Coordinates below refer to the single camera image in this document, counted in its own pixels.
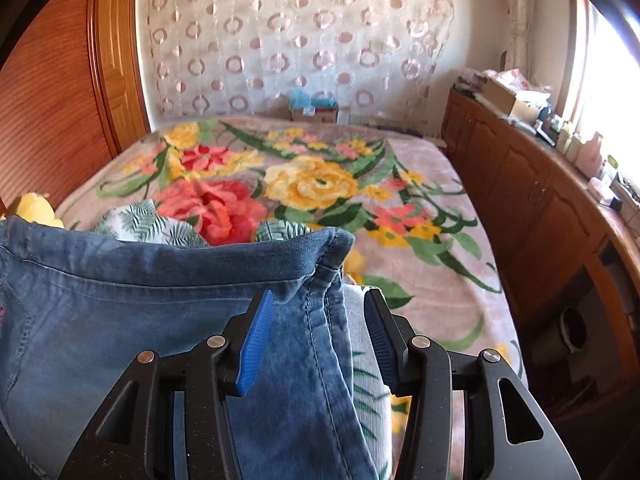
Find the metal screw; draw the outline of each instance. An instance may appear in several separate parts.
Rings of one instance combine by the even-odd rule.
[[[428,348],[431,345],[431,341],[428,337],[417,335],[413,339],[411,339],[411,344],[416,348]]]
[[[488,348],[482,352],[482,357],[485,361],[489,361],[490,363],[497,363],[500,360],[500,354],[497,350],[493,348]]]
[[[138,362],[143,365],[154,360],[155,354],[151,350],[143,350],[138,354]]]
[[[226,343],[226,339],[221,335],[212,335],[209,339],[207,339],[207,346],[211,348],[220,348],[224,346]]]

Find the yellow flower pattern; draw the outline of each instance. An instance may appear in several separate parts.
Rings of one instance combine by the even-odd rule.
[[[507,361],[510,366],[513,366],[511,356],[509,355],[509,347],[507,345],[500,343],[495,346],[495,349],[500,352],[500,355],[504,357],[504,360]]]
[[[401,171],[400,177],[402,178],[402,180],[411,182],[412,184],[416,184],[418,186],[420,186],[420,184],[424,182],[424,177],[417,171],[413,170]]]
[[[124,166],[121,168],[120,173],[131,174],[135,173],[140,168],[140,164],[147,159],[146,155],[136,155],[130,158]]]
[[[433,225],[430,221],[419,223],[417,226],[411,228],[409,236],[413,238],[421,238],[422,240],[433,241],[435,235],[439,235],[442,229],[436,225]]]
[[[287,128],[284,130],[284,134],[287,137],[302,137],[305,131],[302,128]]]
[[[344,261],[344,273],[350,275],[358,285],[364,285],[364,268],[367,259],[355,247],[351,248]]]
[[[362,193],[366,196],[375,198],[380,202],[384,200],[388,200],[394,195],[386,187],[382,187],[382,186],[367,186],[365,189],[362,190]]]
[[[303,211],[326,209],[339,198],[350,198],[358,192],[358,182],[351,173],[311,155],[271,166],[264,182],[268,198]]]
[[[320,142],[319,140],[312,140],[311,142],[308,142],[306,146],[310,150],[325,150],[329,147],[326,142]]]
[[[200,126],[198,123],[178,124],[164,133],[164,140],[178,150],[188,150],[198,142]]]
[[[180,151],[171,147],[168,149],[166,154],[166,164],[167,164],[167,180],[169,182],[173,182],[178,178],[185,175],[184,168],[180,163]]]
[[[224,166],[216,167],[215,175],[229,176],[249,168],[260,168],[263,165],[264,157],[258,154],[258,150],[232,153]]]
[[[380,227],[375,231],[367,231],[367,234],[377,240],[382,247],[400,247],[406,249],[409,246],[404,237],[396,234],[388,227]]]
[[[367,146],[367,143],[362,139],[353,139],[349,142],[349,147],[358,152],[359,155],[367,156],[373,153],[373,150]]]
[[[411,397],[391,396],[391,431],[393,434],[404,433],[411,406]]]
[[[284,140],[279,140],[278,142],[273,143],[274,150],[280,150],[281,152],[286,152],[291,148],[290,142],[285,142]]]

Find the window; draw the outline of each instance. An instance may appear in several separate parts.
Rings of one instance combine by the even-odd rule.
[[[621,172],[640,186],[640,66],[613,27],[591,7],[594,29],[578,130],[583,139],[600,132],[603,155],[612,155]]]

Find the pink bottle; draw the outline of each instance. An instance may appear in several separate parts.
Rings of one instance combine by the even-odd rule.
[[[593,139],[587,140],[587,142],[584,143],[578,159],[575,161],[575,167],[587,178],[596,176],[602,167],[601,146],[602,134],[596,132]]]

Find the yellow stuffed toy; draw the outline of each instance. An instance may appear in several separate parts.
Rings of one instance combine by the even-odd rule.
[[[56,218],[51,204],[45,197],[37,193],[27,193],[16,198],[6,210],[6,214],[7,216],[18,215],[27,222],[65,228],[62,220]]]

